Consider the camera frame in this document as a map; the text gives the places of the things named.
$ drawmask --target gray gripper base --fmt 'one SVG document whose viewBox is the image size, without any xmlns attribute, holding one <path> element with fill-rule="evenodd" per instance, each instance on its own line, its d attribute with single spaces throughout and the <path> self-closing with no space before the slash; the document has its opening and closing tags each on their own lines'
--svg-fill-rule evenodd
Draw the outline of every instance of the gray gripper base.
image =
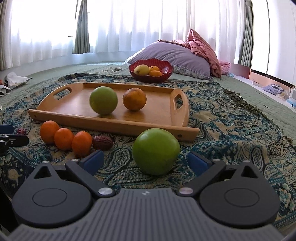
<svg viewBox="0 0 296 241">
<path fill-rule="evenodd" d="M 121 189 L 77 222 L 56 229 L 20 225 L 11 241 L 280 241 L 272 226 L 233 229 L 207 217 L 196 201 L 170 188 Z"/>
</svg>

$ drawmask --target green apple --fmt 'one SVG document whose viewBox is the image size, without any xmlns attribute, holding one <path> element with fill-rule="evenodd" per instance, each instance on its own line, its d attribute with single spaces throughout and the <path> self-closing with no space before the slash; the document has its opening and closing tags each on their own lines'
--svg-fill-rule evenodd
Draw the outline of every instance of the green apple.
<svg viewBox="0 0 296 241">
<path fill-rule="evenodd" d="M 152 128 L 136 138 L 132 152 L 143 173 L 162 176 L 172 169 L 180 150 L 179 142 L 171 133 Z"/>
<path fill-rule="evenodd" d="M 94 112 L 100 115 L 112 113 L 118 103 L 117 94 L 107 86 L 95 88 L 89 97 L 89 103 Z"/>
</svg>

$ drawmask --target blue gripper pad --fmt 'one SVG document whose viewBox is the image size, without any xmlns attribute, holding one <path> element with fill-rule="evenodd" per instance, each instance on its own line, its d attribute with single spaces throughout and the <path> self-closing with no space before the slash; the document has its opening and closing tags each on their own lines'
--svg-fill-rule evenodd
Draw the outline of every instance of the blue gripper pad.
<svg viewBox="0 0 296 241">
<path fill-rule="evenodd" d="M 0 134 L 11 135 L 15 131 L 12 125 L 0 125 Z"/>
<path fill-rule="evenodd" d="M 210 160 L 194 151 L 189 152 L 187 162 L 188 166 L 196 176 L 200 176 L 212 166 L 212 162 Z"/>
<path fill-rule="evenodd" d="M 104 152 L 96 150 L 79 162 L 79 166 L 92 176 L 104 165 Z"/>
</svg>

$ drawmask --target orange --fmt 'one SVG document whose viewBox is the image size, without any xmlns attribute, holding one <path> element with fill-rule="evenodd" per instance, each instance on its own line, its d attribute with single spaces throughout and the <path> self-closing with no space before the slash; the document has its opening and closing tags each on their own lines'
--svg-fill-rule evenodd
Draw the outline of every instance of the orange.
<svg viewBox="0 0 296 241">
<path fill-rule="evenodd" d="M 92 137 L 85 131 L 78 132 L 72 141 L 72 150 L 76 157 L 88 156 L 91 151 Z"/>
<path fill-rule="evenodd" d="M 151 70 L 151 71 L 149 72 L 149 75 L 150 75 L 150 76 L 159 77 L 159 76 L 162 76 L 163 74 L 162 74 L 162 72 L 160 72 L 160 71 L 158 71 L 158 70 Z"/>
<path fill-rule="evenodd" d="M 129 110 L 142 109 L 145 106 L 146 101 L 147 97 L 145 92 L 138 88 L 127 90 L 122 97 L 124 106 Z"/>
<path fill-rule="evenodd" d="M 57 148 L 68 151 L 71 150 L 74 134 L 67 128 L 59 129 L 54 135 L 54 143 Z"/>
<path fill-rule="evenodd" d="M 159 68 L 157 66 L 151 66 L 151 67 L 149 67 L 149 69 L 150 69 L 150 71 L 152 71 L 152 70 L 158 70 L 159 71 Z"/>
<path fill-rule="evenodd" d="M 40 127 L 40 137 L 46 144 L 54 144 L 54 135 L 59 129 L 59 125 L 53 120 L 48 120 Z"/>
</svg>

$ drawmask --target scalloped bowl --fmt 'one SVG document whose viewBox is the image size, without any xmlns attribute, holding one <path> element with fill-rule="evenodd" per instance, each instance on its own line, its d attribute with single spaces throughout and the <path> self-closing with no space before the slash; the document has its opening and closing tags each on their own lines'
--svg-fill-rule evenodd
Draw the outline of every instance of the scalloped bowl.
<svg viewBox="0 0 296 241">
<path fill-rule="evenodd" d="M 140 65 L 140 64 L 145 64 L 148 67 L 151 66 L 157 66 L 160 70 L 160 72 L 162 72 L 162 76 L 150 76 L 150 75 L 145 75 L 145 76 L 139 76 L 137 74 L 135 74 L 133 71 L 135 70 L 135 68 Z M 137 81 L 141 81 L 141 82 L 145 82 L 145 83 L 161 83 L 166 81 L 173 73 L 173 66 L 171 66 L 171 64 L 167 61 L 162 61 L 156 58 L 151 58 L 151 59 L 140 59 L 136 62 L 134 62 L 133 64 L 131 64 L 129 66 L 129 71 L 132 75 L 132 77 L 137 80 Z"/>
</svg>

